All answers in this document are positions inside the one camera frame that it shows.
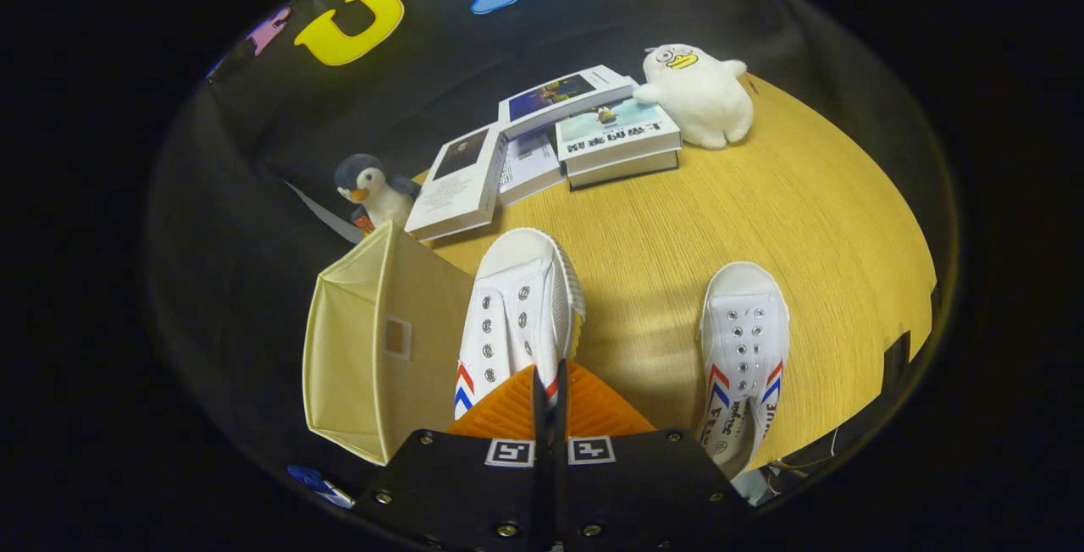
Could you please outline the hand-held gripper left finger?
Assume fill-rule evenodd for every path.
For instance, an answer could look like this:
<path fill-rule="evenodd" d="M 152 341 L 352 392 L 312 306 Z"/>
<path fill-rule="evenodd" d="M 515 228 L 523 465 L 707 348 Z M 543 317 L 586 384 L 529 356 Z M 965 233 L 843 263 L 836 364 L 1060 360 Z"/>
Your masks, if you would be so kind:
<path fill-rule="evenodd" d="M 353 516 L 410 551 L 546 551 L 552 455 L 533 367 L 448 433 L 406 436 L 357 496 Z"/>

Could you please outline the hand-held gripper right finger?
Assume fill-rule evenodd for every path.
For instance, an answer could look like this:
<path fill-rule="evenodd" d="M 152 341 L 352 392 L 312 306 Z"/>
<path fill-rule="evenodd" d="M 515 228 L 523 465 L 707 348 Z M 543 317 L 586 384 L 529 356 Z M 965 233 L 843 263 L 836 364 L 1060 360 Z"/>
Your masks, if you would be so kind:
<path fill-rule="evenodd" d="M 573 436 L 572 363 L 559 363 L 555 537 L 565 551 L 712 551 L 754 508 L 691 431 Z"/>

